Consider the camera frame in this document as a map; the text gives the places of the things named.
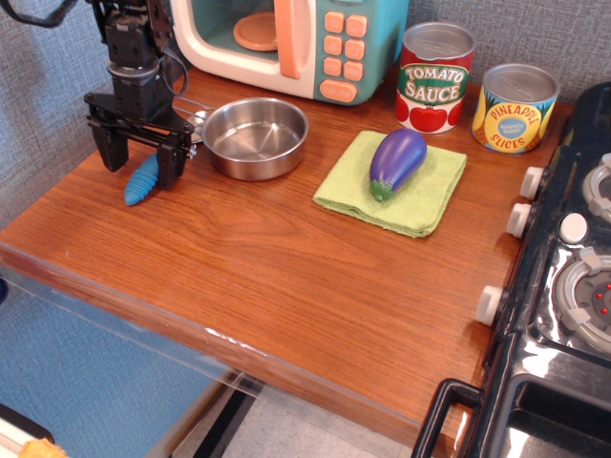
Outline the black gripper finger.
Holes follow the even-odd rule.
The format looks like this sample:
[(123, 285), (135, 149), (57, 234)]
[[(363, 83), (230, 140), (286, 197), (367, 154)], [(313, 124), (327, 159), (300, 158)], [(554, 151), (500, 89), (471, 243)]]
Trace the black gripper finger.
[(104, 166), (111, 172), (122, 168), (129, 158), (127, 138), (117, 128), (91, 122), (95, 145)]
[(186, 161), (185, 150), (179, 145), (162, 144), (157, 149), (158, 187), (169, 190), (181, 177)]

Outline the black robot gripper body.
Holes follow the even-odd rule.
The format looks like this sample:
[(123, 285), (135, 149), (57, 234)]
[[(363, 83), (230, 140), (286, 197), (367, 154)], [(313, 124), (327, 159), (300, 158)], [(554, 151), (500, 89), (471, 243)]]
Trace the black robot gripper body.
[(110, 94), (88, 93), (88, 121), (117, 128), (129, 140), (154, 148), (179, 145), (187, 154), (192, 146), (193, 125), (173, 108), (172, 87), (158, 66), (130, 69), (107, 68), (112, 81)]

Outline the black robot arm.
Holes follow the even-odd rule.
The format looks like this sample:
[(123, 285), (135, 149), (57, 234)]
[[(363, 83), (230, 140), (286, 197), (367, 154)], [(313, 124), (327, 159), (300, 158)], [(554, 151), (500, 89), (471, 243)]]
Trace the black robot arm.
[(171, 20), (160, 1), (94, 1), (102, 42), (108, 49), (111, 94), (85, 95), (89, 125), (104, 166), (128, 161), (130, 140), (157, 150), (158, 186), (173, 187), (195, 152), (194, 126), (177, 114), (174, 82), (185, 65), (171, 49)]

